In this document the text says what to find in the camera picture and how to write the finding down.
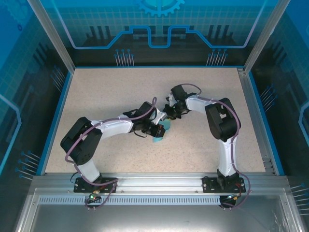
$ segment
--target robotic arm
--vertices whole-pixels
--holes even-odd
[[[98,124],[96,128],[87,134],[86,138],[77,144],[70,153],[70,157],[88,181],[100,184],[101,174],[92,159],[99,141],[117,134],[136,133],[136,131],[141,131],[152,137],[163,137],[165,129],[158,123],[160,120],[166,119],[166,117],[166,113],[160,112],[149,102],[144,102],[139,109],[124,112],[118,118],[105,121],[90,121],[86,117],[82,117],[76,121],[62,139],[60,146],[68,152],[87,129]]]
[[[231,112],[219,103],[211,99],[199,97],[196,93],[187,94],[182,85],[175,86],[167,97],[169,104],[165,105],[164,112],[168,119],[175,120],[182,118],[183,114],[190,111],[198,111],[207,116],[210,131],[219,142],[219,168],[217,170],[217,183],[222,190],[233,187],[239,181],[239,174],[232,165],[231,140],[237,132],[236,119]],[[233,111],[234,108],[228,98],[220,100],[228,105]],[[233,160],[235,161],[235,142],[233,146]]]

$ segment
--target black mounting bracket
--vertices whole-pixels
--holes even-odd
[[[243,178],[241,177],[235,178],[232,182],[228,183],[224,188],[222,188],[220,182],[218,182],[217,177],[206,176],[202,178],[202,186],[204,193],[239,193],[240,190],[241,193],[246,192],[246,186]]]
[[[104,177],[104,178],[101,178],[100,183],[103,184],[105,182],[113,181],[115,179],[116,178]],[[93,186],[93,185],[85,182],[83,178],[78,177],[75,180],[75,186],[74,186],[73,192],[76,192],[76,193],[92,193],[95,190],[100,189],[100,193],[110,193],[114,184],[115,183],[111,183],[111,184],[105,186],[104,188],[101,188],[101,186]]]

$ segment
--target speckled tabletop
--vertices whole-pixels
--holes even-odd
[[[264,172],[248,107],[236,68],[121,68],[76,69],[63,109],[55,141],[47,163],[47,173],[72,173],[64,161],[60,141],[80,117],[108,119],[139,108],[144,101],[158,98],[164,108],[170,89],[181,83],[193,83],[201,96],[231,100],[241,129],[236,145],[240,171]],[[193,87],[185,87],[194,92]],[[190,112],[171,123],[160,142],[140,138],[133,133],[120,134],[99,143],[95,164],[104,173],[192,173],[216,172],[219,165],[218,141],[210,133],[207,119]]]

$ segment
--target vent slot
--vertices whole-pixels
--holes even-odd
[[[88,196],[41,196],[39,204],[83,205]],[[106,196],[93,205],[101,204]],[[111,196],[107,205],[219,205],[219,196]]]

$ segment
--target blue trim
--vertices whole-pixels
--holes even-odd
[[[123,69],[123,68],[243,68],[242,65],[231,66],[207,66],[207,65],[182,65],[182,66],[129,66],[129,67],[117,67],[117,66],[77,66],[77,69]]]
[[[4,154],[3,160],[2,160],[2,162],[1,162],[1,164],[0,164],[0,175],[1,175],[1,173],[2,173],[2,171],[3,171],[3,168],[4,168],[4,165],[5,165],[5,163],[6,163],[7,159],[8,159],[8,157],[9,157],[9,154],[10,154],[10,152],[11,152],[11,150],[12,150],[12,147],[13,147],[13,145],[14,145],[15,139],[16,139],[17,134],[18,134],[18,132],[19,132],[19,129],[20,129],[20,127],[21,127],[21,116],[20,116],[19,108],[18,108],[14,103],[12,103],[12,102],[10,102],[9,100],[7,100],[2,94],[0,94],[0,99],[3,100],[6,104],[8,104],[9,107],[12,108],[12,109],[16,112],[17,121],[18,121],[18,124],[17,124],[17,126],[16,126],[16,128],[15,128],[15,131],[14,131],[14,134],[13,134],[13,136],[12,136],[12,138],[11,138],[11,141],[10,141],[10,143],[9,143],[9,146],[8,146],[8,148],[6,149],[6,152],[5,152],[5,154]]]
[[[304,124],[303,124],[303,117],[304,117],[304,112],[305,110],[309,107],[309,101],[306,102],[301,108],[300,108],[300,113],[299,113],[299,118],[298,118],[298,124],[300,126],[300,129],[301,131],[303,132],[303,135],[304,135],[304,138],[307,142],[307,145],[309,146],[309,137],[308,137],[308,134],[307,134],[307,131],[304,127]]]
[[[73,75],[69,72],[67,77],[66,77],[66,81],[64,83],[60,98],[59,98],[59,102],[54,114],[54,119],[52,122],[52,125],[50,127],[47,139],[46,139],[46,143],[42,152],[42,156],[41,156],[41,160],[37,169],[37,173],[36,175],[42,175],[45,172],[45,168],[48,162],[48,158],[50,155],[50,151],[52,149],[52,145],[55,139],[55,135],[56,135],[56,131],[59,125],[59,121],[62,115],[62,111],[63,111],[63,107],[69,92],[69,88],[70,88],[70,84],[72,81],[72,77]]]
[[[261,102],[261,99],[260,99],[260,95],[257,91],[257,87],[255,85],[255,81],[254,81],[254,78],[253,78],[251,71],[249,72],[249,78],[250,78],[250,81],[251,81],[251,84],[252,84],[252,87],[253,87],[255,98],[257,100],[257,103],[258,103],[258,106],[259,106],[259,109],[260,109],[260,112],[261,112],[261,115],[262,115],[262,119],[263,119],[263,122],[264,122],[264,125],[265,125],[265,128],[266,128],[266,133],[267,133],[268,140],[269,140],[269,143],[270,143],[270,146],[271,146],[271,150],[274,154],[274,159],[275,159],[275,163],[276,163],[279,175],[285,175],[281,161],[280,161],[280,158],[279,158],[279,154],[278,154],[278,151],[277,151],[277,148],[276,148],[276,145],[275,145],[275,141],[274,141],[274,138],[272,137],[270,127],[269,127],[269,124],[268,124],[268,121],[267,121],[267,118],[266,118],[266,114],[265,114],[265,111],[263,109],[263,105],[262,105],[262,102]]]

